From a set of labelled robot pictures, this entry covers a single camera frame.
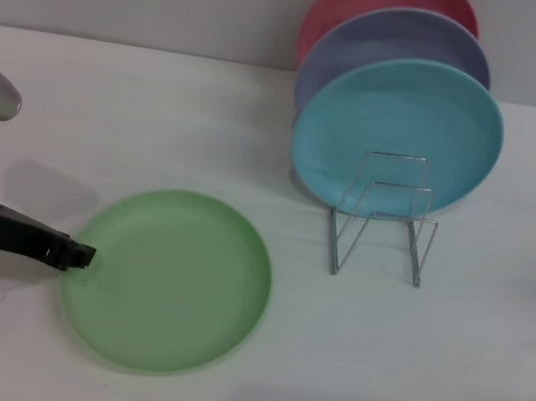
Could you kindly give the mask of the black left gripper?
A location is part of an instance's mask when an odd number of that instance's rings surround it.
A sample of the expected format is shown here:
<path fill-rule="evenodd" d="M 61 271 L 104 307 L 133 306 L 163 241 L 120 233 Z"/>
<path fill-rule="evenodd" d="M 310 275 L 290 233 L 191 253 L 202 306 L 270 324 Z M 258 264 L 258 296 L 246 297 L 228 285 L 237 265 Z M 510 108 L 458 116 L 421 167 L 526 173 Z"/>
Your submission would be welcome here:
<path fill-rule="evenodd" d="M 64 271 L 88 267 L 96 254 L 95 247 L 73 241 L 67 233 L 1 204 L 0 250 Z"/>

